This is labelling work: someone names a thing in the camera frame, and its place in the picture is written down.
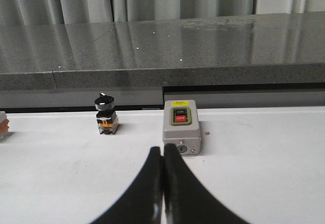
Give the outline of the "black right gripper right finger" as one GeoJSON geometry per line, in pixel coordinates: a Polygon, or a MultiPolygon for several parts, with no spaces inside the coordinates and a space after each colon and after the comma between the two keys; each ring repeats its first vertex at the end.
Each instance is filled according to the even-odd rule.
{"type": "Polygon", "coordinates": [[[174,144],[164,146],[167,223],[247,223],[195,177],[174,144]]]}

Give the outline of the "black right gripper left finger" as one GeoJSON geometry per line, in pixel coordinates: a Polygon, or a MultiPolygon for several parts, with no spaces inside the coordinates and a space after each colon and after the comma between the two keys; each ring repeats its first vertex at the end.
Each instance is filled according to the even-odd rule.
{"type": "Polygon", "coordinates": [[[127,190],[93,223],[160,223],[162,166],[160,148],[150,148],[144,165],[127,190]]]}

